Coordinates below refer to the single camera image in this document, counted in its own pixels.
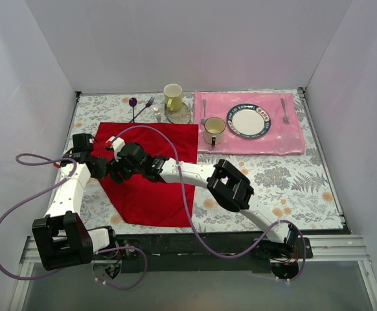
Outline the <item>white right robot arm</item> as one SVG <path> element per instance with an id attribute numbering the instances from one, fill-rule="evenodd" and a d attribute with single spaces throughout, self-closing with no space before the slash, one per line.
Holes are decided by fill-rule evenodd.
<path id="1" fill-rule="evenodd" d="M 250 180 L 229 161 L 221 159 L 215 165 L 185 163 L 176 158 L 152 156 L 137 143 L 113 137 L 106 143 L 106 149 L 114 154 L 108 171 L 115 182 L 121 184 L 139 174 L 153 183 L 183 182 L 207 189 L 220 207 L 242 214 L 266 231 L 265 237 L 279 256 L 286 258 L 297 251 L 298 230 L 261 206 Z"/>

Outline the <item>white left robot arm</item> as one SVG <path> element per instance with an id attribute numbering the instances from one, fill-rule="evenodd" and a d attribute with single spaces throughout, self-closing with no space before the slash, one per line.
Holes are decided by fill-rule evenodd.
<path id="1" fill-rule="evenodd" d="M 60 177 L 45 216 L 32 224 L 41 262 L 47 271 L 90 263 L 99 253 L 105 259 L 119 251 L 111 226 L 86 229 L 80 219 L 85 187 L 91 178 L 104 177 L 108 160 L 91 155 L 95 138 L 88 133 L 73 135 L 73 147 L 63 155 Z"/>

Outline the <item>red cloth napkin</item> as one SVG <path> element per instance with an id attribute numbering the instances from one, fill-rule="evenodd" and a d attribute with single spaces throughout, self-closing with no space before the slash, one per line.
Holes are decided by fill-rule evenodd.
<path id="1" fill-rule="evenodd" d="M 125 143 L 139 144 L 151 159 L 141 166 L 127 165 L 128 176 L 115 166 L 112 174 L 99 181 L 122 219 L 133 225 L 189 227 L 194 186 L 167 183 L 160 176 L 166 158 L 196 163 L 198 126 L 195 124 L 100 123 L 96 138 L 105 143 L 118 136 Z"/>

